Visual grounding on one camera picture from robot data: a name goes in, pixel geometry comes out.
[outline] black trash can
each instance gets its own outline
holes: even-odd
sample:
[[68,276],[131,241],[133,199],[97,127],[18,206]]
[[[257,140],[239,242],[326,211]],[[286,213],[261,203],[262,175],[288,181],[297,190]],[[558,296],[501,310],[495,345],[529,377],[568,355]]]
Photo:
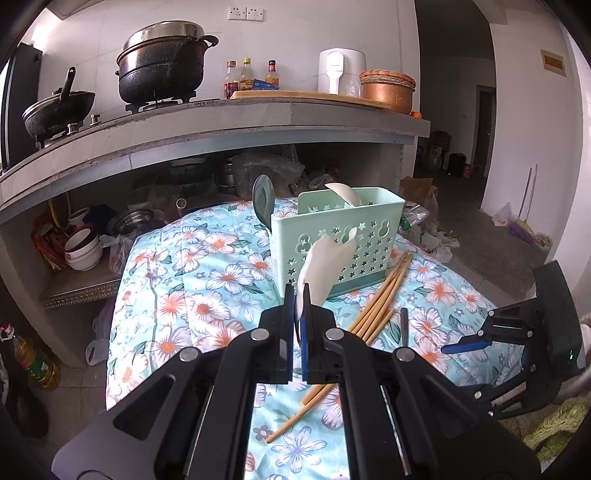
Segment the black trash can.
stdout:
[[463,153],[452,153],[449,156],[449,163],[447,165],[447,172],[454,177],[461,177],[464,173],[464,165],[466,164],[466,156]]

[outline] black utensil handle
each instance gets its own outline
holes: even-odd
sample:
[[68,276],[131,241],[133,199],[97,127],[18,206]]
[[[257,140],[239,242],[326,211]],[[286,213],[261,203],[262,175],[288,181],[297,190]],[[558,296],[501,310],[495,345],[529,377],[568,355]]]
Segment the black utensil handle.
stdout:
[[66,76],[66,81],[64,82],[64,86],[60,92],[60,103],[68,98],[70,95],[70,90],[72,90],[72,84],[74,83],[74,77],[76,76],[76,67],[70,67],[68,70],[68,75]]
[[207,45],[208,48],[215,47],[218,43],[220,43],[219,39],[217,37],[214,37],[213,35],[204,35],[197,39],[197,41],[199,40],[204,40],[205,45],[207,45],[207,42],[209,42],[211,45]]
[[408,346],[408,309],[400,309],[400,337],[402,346]]

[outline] black pot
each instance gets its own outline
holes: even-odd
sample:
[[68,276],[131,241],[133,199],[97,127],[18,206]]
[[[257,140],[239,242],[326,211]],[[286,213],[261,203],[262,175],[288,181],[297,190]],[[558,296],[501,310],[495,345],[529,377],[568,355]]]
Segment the black pot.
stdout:
[[65,132],[68,124],[83,122],[90,113],[95,102],[95,94],[71,92],[75,75],[76,68],[70,67],[63,88],[57,89],[52,96],[24,111],[22,121],[33,138],[42,142],[53,135]]
[[117,58],[120,97],[134,104],[190,98],[203,81],[205,52],[218,42],[212,35],[170,36],[126,49]]

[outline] pot handle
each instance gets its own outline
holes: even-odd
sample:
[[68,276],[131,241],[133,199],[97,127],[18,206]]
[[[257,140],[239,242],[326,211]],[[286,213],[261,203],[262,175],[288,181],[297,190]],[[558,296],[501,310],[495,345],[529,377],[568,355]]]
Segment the pot handle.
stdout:
[[60,92],[60,103],[65,101],[70,95],[70,90],[72,90],[72,83],[74,83],[75,75],[76,67],[70,67],[68,70],[68,75],[66,76],[66,81],[64,82],[64,86]]
[[217,37],[214,37],[213,35],[204,35],[197,39],[197,41],[199,40],[204,40],[205,45],[207,45],[207,42],[209,42],[211,45],[207,45],[207,48],[215,47],[218,43],[220,43],[219,39]]

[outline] wall socket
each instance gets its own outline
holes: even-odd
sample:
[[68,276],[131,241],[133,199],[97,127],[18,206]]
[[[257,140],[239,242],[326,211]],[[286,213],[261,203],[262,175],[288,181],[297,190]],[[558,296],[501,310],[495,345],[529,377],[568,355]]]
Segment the wall socket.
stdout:
[[228,7],[228,20],[246,20],[246,7]]
[[247,7],[246,19],[253,22],[262,22],[265,19],[265,10],[262,8]]

